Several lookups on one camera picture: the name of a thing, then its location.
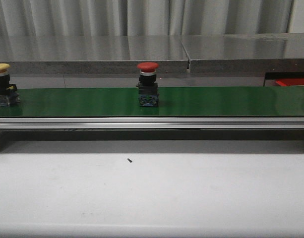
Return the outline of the left grey stone countertop slab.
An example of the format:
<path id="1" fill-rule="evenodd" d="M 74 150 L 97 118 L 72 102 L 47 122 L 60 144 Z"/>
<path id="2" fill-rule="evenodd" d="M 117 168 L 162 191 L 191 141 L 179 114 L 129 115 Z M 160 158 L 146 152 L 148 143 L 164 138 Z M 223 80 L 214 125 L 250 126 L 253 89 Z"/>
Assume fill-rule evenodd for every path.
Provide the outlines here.
<path id="1" fill-rule="evenodd" d="M 0 36 L 0 62 L 11 74 L 131 74 L 143 61 L 159 73 L 185 73 L 177 36 Z"/>

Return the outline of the grey stone countertop slab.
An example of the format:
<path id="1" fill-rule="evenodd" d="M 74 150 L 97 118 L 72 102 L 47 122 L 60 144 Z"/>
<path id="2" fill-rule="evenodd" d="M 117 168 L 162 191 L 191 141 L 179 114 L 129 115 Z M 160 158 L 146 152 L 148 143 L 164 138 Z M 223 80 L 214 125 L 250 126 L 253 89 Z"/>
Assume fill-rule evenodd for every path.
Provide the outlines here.
<path id="1" fill-rule="evenodd" d="M 0 62 L 11 74 L 131 74 L 143 61 L 159 73 L 185 73 L 177 36 L 0 36 Z"/>
<path id="2" fill-rule="evenodd" d="M 182 36 L 192 73 L 304 72 L 304 33 Z"/>

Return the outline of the green conveyor belt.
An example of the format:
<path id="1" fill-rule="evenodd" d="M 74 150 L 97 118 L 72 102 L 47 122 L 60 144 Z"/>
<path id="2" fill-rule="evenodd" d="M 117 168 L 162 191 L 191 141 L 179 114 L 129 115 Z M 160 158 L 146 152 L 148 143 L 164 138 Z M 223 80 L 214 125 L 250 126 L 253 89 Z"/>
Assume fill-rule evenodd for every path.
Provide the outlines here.
<path id="1" fill-rule="evenodd" d="M 0 117 L 304 117 L 304 86 L 164 87 L 159 105 L 139 105 L 137 88 L 20 89 Z"/>

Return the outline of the red plastic tray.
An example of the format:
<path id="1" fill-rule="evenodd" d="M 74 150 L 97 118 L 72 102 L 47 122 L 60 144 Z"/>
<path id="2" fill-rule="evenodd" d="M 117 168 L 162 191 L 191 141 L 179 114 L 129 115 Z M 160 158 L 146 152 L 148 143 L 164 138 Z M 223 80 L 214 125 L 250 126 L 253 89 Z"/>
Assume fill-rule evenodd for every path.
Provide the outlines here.
<path id="1" fill-rule="evenodd" d="M 279 86 L 304 86 L 304 78 L 285 78 L 275 81 Z"/>

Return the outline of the right grey stone countertop slab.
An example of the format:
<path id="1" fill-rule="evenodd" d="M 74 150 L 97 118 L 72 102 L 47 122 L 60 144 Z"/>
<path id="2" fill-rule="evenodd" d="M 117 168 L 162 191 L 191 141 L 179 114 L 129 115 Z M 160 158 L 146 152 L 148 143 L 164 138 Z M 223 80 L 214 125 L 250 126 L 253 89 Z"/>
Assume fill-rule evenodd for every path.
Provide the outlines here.
<path id="1" fill-rule="evenodd" d="M 182 36 L 192 73 L 304 72 L 304 33 Z"/>

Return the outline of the grey pleated curtain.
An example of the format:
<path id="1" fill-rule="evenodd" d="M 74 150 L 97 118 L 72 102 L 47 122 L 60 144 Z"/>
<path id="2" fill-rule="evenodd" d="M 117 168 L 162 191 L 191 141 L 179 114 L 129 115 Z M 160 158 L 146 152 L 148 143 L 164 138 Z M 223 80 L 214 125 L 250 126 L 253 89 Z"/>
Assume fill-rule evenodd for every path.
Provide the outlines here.
<path id="1" fill-rule="evenodd" d="M 286 33 L 291 0 L 0 0 L 0 36 Z"/>

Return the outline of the aluminium conveyor frame rail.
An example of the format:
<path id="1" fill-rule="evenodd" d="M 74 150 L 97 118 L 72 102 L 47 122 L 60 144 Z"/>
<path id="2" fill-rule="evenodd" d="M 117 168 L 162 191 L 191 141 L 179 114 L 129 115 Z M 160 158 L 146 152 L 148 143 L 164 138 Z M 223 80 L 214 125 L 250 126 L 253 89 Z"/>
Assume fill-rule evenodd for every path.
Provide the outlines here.
<path id="1" fill-rule="evenodd" d="M 304 129 L 304 117 L 0 118 L 0 129 Z"/>

